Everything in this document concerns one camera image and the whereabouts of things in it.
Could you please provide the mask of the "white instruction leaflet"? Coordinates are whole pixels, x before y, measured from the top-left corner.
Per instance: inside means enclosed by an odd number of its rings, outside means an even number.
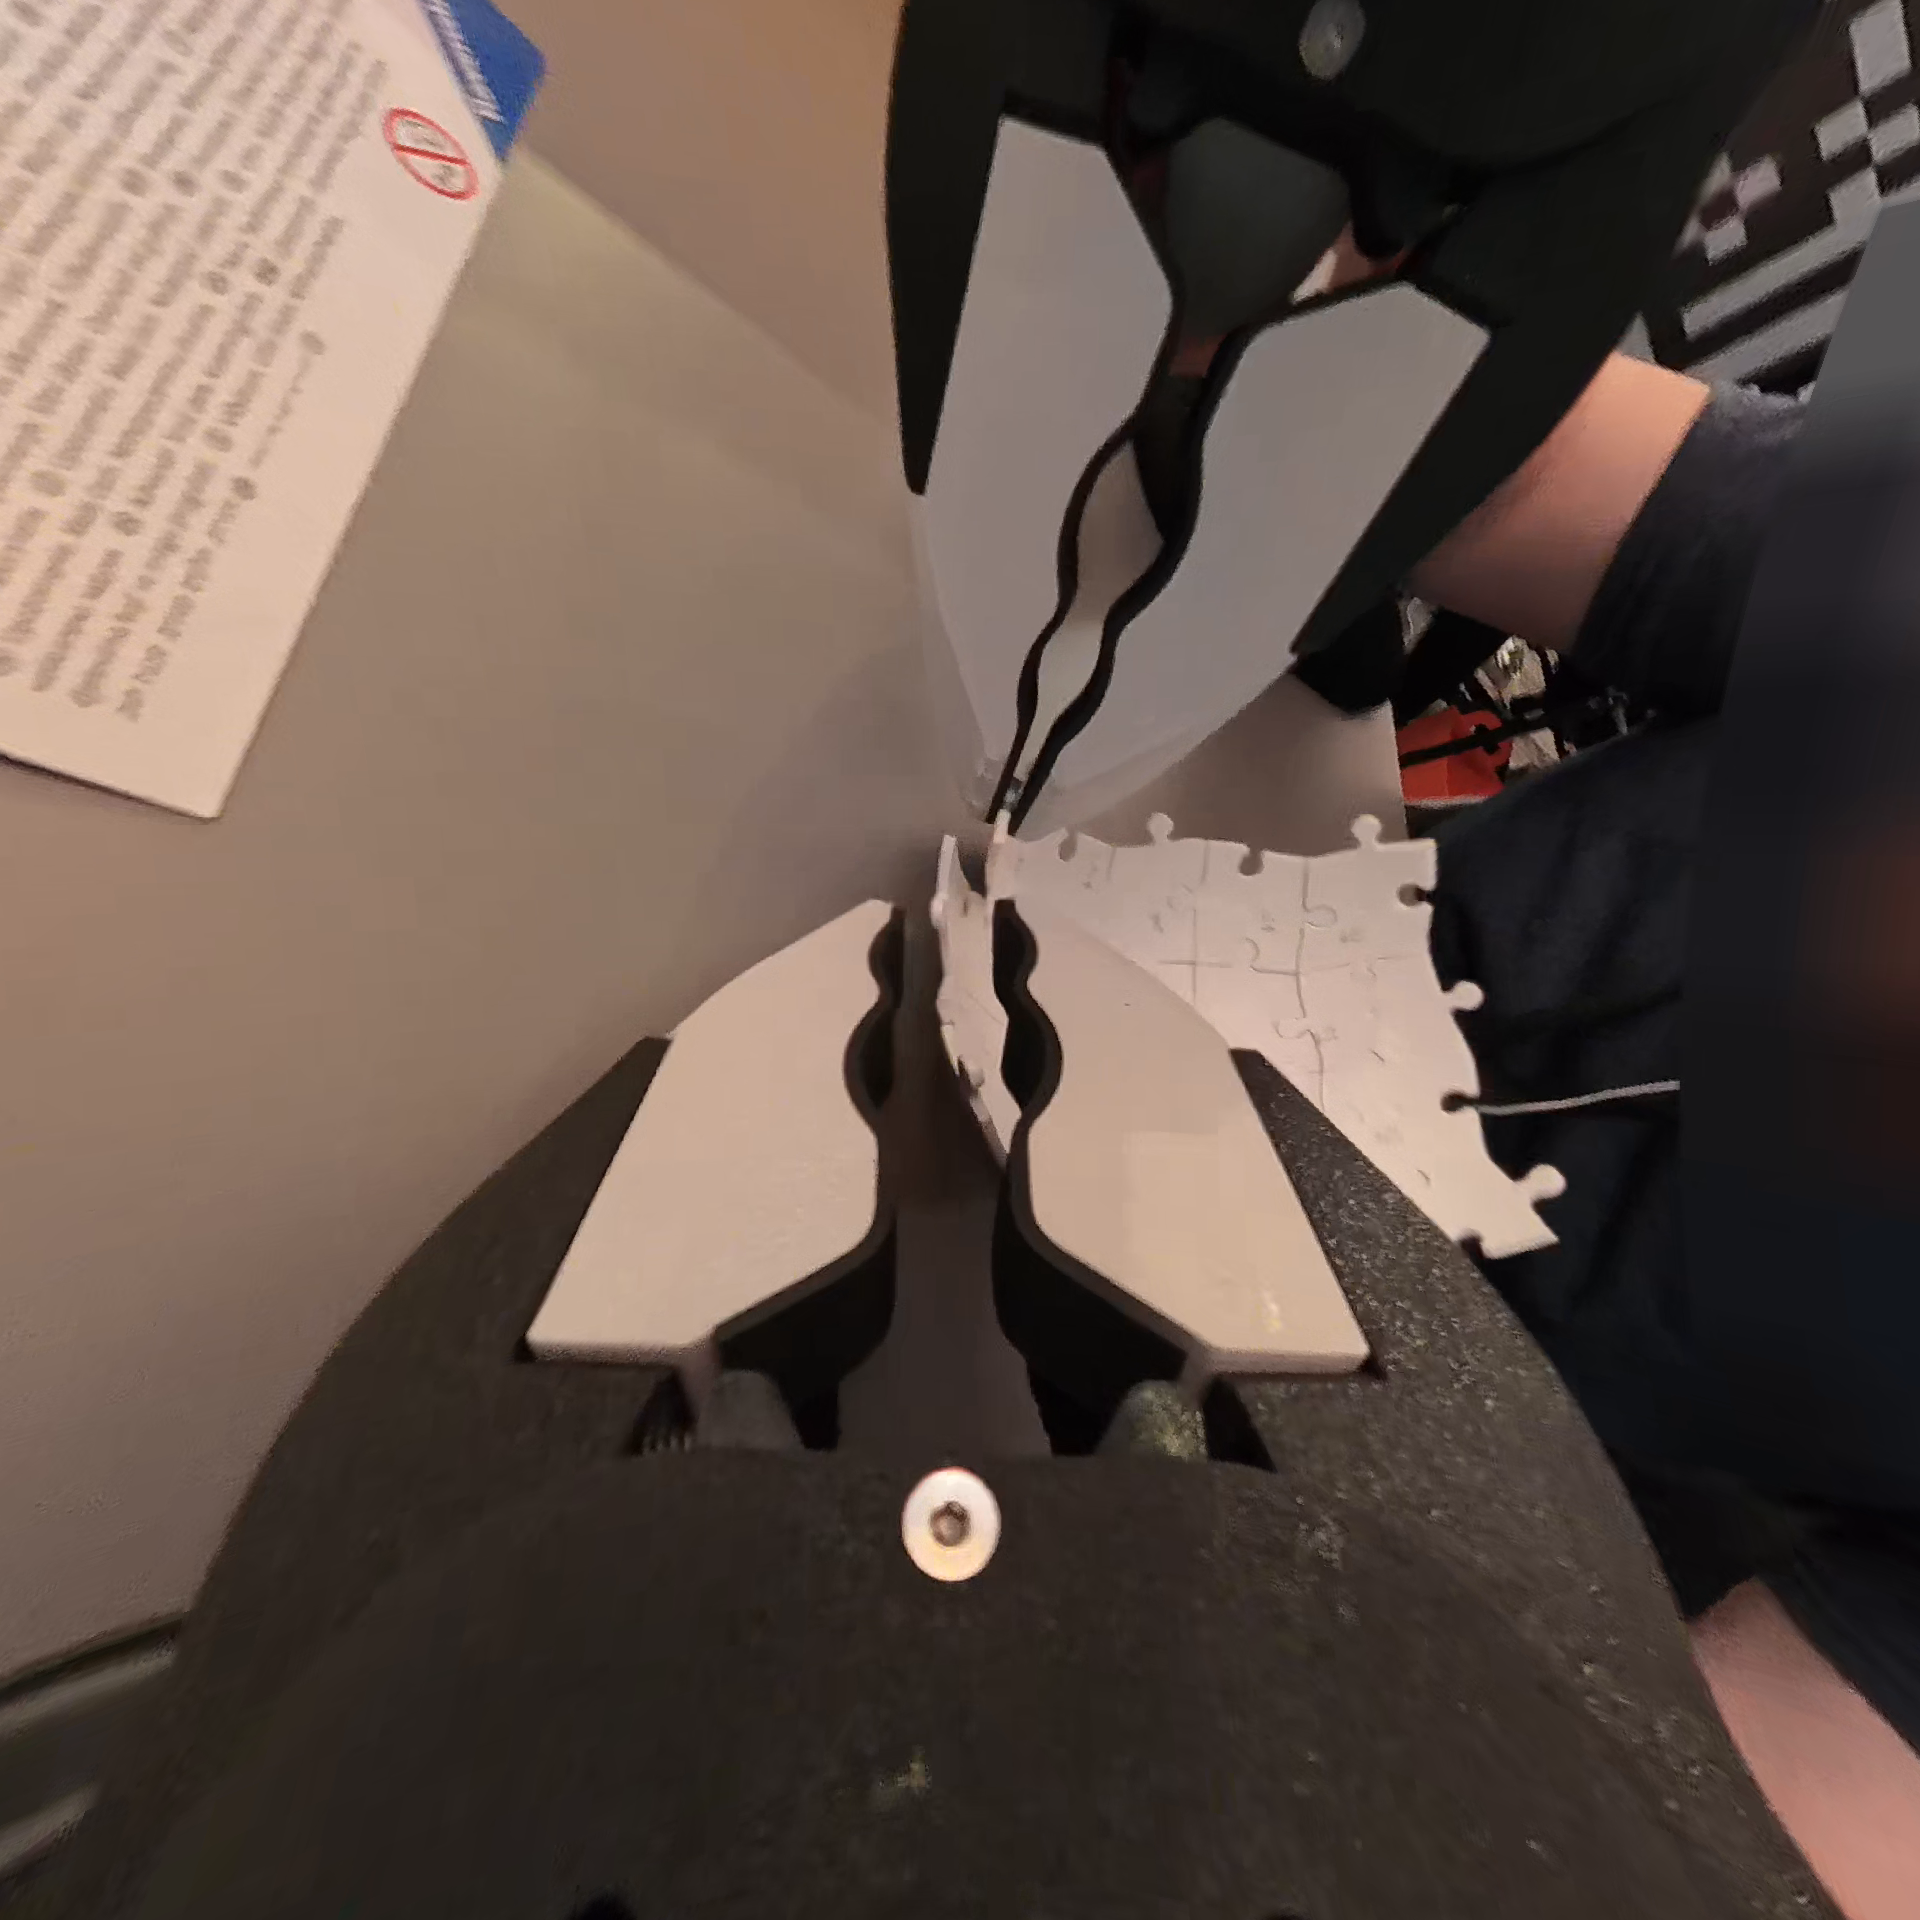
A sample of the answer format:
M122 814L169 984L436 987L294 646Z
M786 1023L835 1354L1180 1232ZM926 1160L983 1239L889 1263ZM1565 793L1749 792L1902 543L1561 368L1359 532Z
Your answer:
M3 4L3 751L223 811L545 57L489 2Z

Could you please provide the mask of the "black white marker sign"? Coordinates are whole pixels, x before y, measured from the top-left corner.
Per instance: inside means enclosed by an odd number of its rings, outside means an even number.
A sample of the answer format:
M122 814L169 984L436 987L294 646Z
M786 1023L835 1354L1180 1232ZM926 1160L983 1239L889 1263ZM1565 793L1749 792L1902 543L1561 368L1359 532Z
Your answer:
M1708 174L1623 351L1766 393L1814 378L1889 206L1917 193L1917 4L1836 2Z

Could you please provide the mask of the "person's right forearm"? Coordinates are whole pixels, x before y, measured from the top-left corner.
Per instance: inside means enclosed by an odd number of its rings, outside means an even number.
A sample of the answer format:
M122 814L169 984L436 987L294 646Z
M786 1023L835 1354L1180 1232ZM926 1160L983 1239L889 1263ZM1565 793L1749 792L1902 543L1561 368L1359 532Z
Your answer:
M1412 596L1565 655L1709 399L1691 375L1607 356L1523 468L1411 574Z

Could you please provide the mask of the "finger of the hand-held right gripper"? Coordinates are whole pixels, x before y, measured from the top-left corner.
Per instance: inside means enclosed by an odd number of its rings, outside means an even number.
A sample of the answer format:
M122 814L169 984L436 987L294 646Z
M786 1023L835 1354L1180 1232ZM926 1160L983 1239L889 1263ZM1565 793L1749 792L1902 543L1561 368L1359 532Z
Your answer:
M1313 615L1491 331L1412 286L1293 308L1211 392L1170 572L1107 614L1086 691L1005 803L1011 832L1074 826L1153 784L1291 668Z
M1042 635L1036 754L1102 625L1161 551L1135 458L1098 454L1146 395L1170 289L1105 151L1002 121L929 488L909 531L929 694L951 780L983 814Z

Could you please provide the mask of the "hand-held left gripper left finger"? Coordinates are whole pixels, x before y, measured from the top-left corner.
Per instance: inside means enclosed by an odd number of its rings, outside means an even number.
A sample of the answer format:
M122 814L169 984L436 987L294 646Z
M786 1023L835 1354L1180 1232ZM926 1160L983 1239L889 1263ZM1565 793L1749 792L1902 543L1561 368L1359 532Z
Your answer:
M879 1110L901 916L847 913L665 1042L530 1324L539 1360L847 1374L892 1320Z

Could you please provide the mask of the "red object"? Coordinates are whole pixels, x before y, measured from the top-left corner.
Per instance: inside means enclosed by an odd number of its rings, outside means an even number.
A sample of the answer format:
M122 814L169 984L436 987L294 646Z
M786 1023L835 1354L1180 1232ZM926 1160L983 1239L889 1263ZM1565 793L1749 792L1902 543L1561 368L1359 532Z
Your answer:
M1402 798L1409 811L1452 810L1497 795L1506 784L1561 761L1551 731L1500 735L1500 711L1437 705L1397 729Z

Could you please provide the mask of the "person's left forearm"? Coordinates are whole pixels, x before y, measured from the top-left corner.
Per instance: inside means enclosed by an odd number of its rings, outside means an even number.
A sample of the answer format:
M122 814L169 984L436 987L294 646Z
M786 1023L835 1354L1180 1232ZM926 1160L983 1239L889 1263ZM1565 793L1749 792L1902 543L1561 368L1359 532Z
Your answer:
M1769 1811L1849 1918L1917 1916L1917 1758L1746 1582L1691 1624L1695 1670Z

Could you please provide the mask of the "assembled white puzzle section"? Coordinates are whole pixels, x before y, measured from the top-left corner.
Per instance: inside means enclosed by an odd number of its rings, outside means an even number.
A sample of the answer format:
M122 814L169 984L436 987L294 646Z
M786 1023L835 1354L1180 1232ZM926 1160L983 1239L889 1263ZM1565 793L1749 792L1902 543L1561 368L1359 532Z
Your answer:
M1382 840L1372 816L1331 856L1180 836L1166 816L1139 846L1089 832L941 842L929 903L941 951L946 1058L996 1162L1017 1127L1002 1080L1009 1015L993 984L993 908L1042 908L1115 948L1185 999L1230 1050L1252 1051L1455 1244L1491 1259L1554 1244L1543 1209L1565 1180L1503 1174L1477 1119L1479 1073L1458 1020L1482 1006L1446 990L1430 955L1435 844Z

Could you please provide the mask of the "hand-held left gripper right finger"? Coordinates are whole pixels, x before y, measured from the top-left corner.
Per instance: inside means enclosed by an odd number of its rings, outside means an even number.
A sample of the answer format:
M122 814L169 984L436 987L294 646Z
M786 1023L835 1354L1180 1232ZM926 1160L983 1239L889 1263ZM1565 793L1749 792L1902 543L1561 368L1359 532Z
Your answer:
M1370 1343L1235 1057L1070 916L998 902L1002 1324L1054 1377L1354 1377Z

